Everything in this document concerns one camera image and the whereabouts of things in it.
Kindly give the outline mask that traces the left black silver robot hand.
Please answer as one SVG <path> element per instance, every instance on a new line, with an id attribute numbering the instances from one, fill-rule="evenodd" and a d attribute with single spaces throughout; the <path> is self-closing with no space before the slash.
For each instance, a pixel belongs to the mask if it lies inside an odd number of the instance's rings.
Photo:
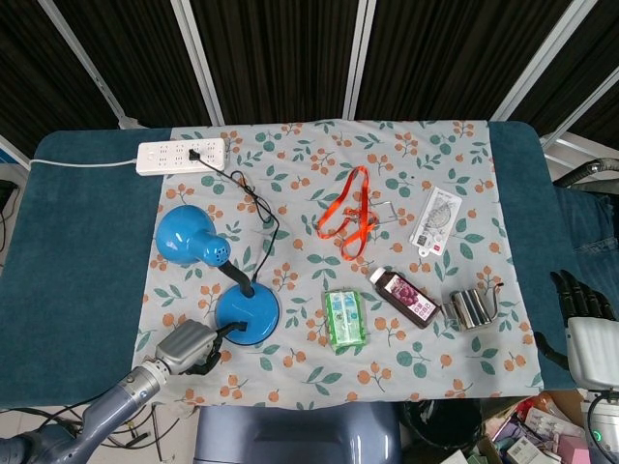
<path id="1" fill-rule="evenodd" d="M 206 375 L 221 359 L 223 339 L 232 332 L 243 333 L 247 322 L 233 322 L 219 329 L 186 320 L 161 341 L 155 358 L 172 375 Z"/>

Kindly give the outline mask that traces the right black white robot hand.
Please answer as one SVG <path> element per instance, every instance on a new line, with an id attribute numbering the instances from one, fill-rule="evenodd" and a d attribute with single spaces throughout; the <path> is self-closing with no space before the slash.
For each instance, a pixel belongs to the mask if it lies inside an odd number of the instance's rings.
<path id="1" fill-rule="evenodd" d="M 567 352 L 552 348 L 534 332 L 539 352 L 568 371 L 580 388 L 619 392 L 619 318 L 609 299 L 566 270 L 552 272 L 562 314 Z"/>

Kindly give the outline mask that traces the blue desk lamp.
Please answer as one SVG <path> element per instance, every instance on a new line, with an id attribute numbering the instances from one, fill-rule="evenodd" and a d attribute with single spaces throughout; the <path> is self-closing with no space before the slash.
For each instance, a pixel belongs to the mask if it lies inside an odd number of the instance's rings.
<path id="1" fill-rule="evenodd" d="M 234 281 L 218 298 L 215 311 L 219 328 L 233 323 L 241 325 L 226 335 L 230 342 L 250 346 L 272 335 L 280 320 L 277 297 L 230 261 L 228 240 L 217 234 L 204 210 L 192 205 L 171 210 L 161 220 L 155 241 L 167 261 L 179 265 L 202 262 Z"/>

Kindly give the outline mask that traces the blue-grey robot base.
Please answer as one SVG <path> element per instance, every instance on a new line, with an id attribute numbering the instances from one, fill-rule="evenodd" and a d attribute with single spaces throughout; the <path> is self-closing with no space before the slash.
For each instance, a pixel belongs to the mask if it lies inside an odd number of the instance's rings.
<path id="1" fill-rule="evenodd" d="M 193 464 L 402 464 L 396 407 L 200 409 Z"/>

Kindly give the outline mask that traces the cardboard box of clutter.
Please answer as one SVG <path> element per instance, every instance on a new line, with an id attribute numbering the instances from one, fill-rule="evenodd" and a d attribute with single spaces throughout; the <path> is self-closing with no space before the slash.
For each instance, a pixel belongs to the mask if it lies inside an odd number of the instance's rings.
<path id="1" fill-rule="evenodd" d="M 583 391 L 544 391 L 482 401 L 483 433 L 473 453 L 484 464 L 594 464 Z"/>

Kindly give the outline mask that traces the blue denim fabric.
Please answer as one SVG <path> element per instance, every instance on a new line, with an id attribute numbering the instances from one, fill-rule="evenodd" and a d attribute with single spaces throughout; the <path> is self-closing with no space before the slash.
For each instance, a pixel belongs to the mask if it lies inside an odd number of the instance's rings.
<path id="1" fill-rule="evenodd" d="M 578 264 L 578 279 L 603 294 L 619 320 L 619 198 L 556 188 Z"/>

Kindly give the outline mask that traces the stainless steel pitcher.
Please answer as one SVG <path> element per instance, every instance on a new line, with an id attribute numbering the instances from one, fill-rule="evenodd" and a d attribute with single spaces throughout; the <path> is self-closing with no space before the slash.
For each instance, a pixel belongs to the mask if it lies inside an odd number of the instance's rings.
<path id="1" fill-rule="evenodd" d="M 491 325 L 498 317 L 498 289 L 481 295 L 477 289 L 452 292 L 443 304 L 449 324 L 458 332 L 470 332 Z"/>

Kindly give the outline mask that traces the green tissue pack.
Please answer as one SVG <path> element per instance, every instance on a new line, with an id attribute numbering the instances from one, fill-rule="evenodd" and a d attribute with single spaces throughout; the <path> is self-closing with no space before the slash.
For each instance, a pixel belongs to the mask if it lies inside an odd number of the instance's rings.
<path id="1" fill-rule="evenodd" d="M 353 289 L 323 293 L 328 341 L 339 356 L 353 349 L 359 354 L 368 343 L 368 330 L 361 294 Z"/>

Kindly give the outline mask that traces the teal table cover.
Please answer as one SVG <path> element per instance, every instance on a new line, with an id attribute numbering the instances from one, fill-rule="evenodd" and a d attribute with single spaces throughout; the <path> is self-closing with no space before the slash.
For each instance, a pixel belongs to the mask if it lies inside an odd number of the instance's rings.
<path id="1" fill-rule="evenodd" d="M 507 228 L 532 332 L 558 313 L 548 272 L 570 265 L 536 133 L 488 123 L 506 182 Z M 76 403 L 115 384 L 188 319 L 212 324 L 230 280 L 204 264 L 173 264 L 154 242 L 163 180 L 136 173 L 138 145 L 174 130 L 58 131 L 37 149 L 0 275 L 0 408 Z M 240 170 L 211 171 L 277 216 Z M 543 388 L 570 376 L 541 359 Z"/>

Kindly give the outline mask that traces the floral grey tablecloth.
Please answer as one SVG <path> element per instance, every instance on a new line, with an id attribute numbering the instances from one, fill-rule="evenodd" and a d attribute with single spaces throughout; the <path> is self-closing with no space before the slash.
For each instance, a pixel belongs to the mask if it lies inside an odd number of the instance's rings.
<path id="1" fill-rule="evenodd" d="M 251 199 L 214 173 L 172 175 L 158 212 L 203 209 L 231 245 L 231 259 L 270 288 L 280 320 L 265 341 L 224 343 L 205 376 L 173 376 L 158 399 L 180 408 L 273 406 L 308 410 L 353 401 L 529 396 L 543 386 L 507 228 L 506 182 L 484 121 L 324 120 L 182 128 L 176 140 L 221 138 L 228 170 L 240 170 L 271 206 L 262 222 Z M 434 187 L 462 198 L 441 256 L 409 243 Z M 378 225 L 372 202 L 392 201 L 399 221 Z M 420 329 L 384 302 L 369 274 L 403 273 L 436 302 L 452 292 L 498 293 L 489 326 L 458 332 L 438 314 Z M 337 355 L 323 293 L 361 294 L 368 343 Z"/>

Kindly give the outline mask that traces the purple grape juice bottle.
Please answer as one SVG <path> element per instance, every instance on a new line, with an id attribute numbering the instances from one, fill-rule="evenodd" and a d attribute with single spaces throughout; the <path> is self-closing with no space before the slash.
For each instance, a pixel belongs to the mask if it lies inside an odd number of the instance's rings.
<path id="1" fill-rule="evenodd" d="M 369 281 L 381 298 L 421 329 L 439 311 L 438 304 L 398 272 L 378 267 L 369 275 Z"/>

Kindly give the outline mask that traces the white power strip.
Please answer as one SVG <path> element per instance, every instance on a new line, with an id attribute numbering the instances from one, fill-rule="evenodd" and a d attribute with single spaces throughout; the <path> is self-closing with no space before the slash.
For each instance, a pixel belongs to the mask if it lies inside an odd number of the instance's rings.
<path id="1" fill-rule="evenodd" d="M 138 145 L 136 173 L 140 176 L 193 174 L 225 167 L 221 138 L 143 142 Z"/>

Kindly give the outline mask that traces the packaged ruler protractor set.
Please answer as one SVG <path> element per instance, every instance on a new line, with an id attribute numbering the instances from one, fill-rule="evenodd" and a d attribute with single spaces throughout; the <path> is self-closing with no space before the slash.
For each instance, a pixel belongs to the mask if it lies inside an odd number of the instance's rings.
<path id="1" fill-rule="evenodd" d="M 461 203 L 462 198 L 456 194 L 437 187 L 432 189 L 417 228 L 409 237 L 409 243 L 422 258 L 444 253 Z"/>

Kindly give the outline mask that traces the clear badge holder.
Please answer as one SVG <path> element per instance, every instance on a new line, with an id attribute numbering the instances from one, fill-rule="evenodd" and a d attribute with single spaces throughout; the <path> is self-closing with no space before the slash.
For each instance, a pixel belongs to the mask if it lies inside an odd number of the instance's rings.
<path id="1" fill-rule="evenodd" d="M 387 225 L 399 221 L 397 209 L 392 201 L 372 202 L 371 209 L 377 217 L 378 225 Z"/>

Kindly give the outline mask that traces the aluminium partition post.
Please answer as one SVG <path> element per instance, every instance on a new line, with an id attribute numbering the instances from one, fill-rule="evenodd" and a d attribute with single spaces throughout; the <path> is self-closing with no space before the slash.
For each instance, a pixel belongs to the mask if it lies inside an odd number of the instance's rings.
<path id="1" fill-rule="evenodd" d="M 597 3 L 598 0 L 571 0 L 568 8 L 547 34 L 506 97 L 492 113 L 490 121 L 504 122 L 510 119 Z"/>
<path id="2" fill-rule="evenodd" d="M 119 103 L 118 99 L 106 83 L 103 75 L 83 47 L 78 37 L 74 33 L 74 30 L 64 18 L 54 0 L 38 0 L 40 7 L 52 22 L 58 33 L 64 39 L 67 46 L 70 48 L 76 59 L 81 64 L 82 68 L 88 73 L 99 92 L 102 94 L 103 99 L 111 109 L 112 113 L 117 119 L 118 127 L 120 130 L 137 130 L 143 129 L 143 126 L 139 122 L 130 116 L 128 116 Z"/>
<path id="3" fill-rule="evenodd" d="M 619 82 L 619 66 L 564 120 L 556 129 L 541 139 L 544 151 L 549 149 L 568 129 L 600 100 L 615 84 Z"/>
<path id="4" fill-rule="evenodd" d="M 170 0 L 192 70 L 213 126 L 225 124 L 215 82 L 202 43 L 191 0 Z"/>
<path id="5" fill-rule="evenodd" d="M 355 120 L 377 0 L 358 0 L 342 118 Z"/>

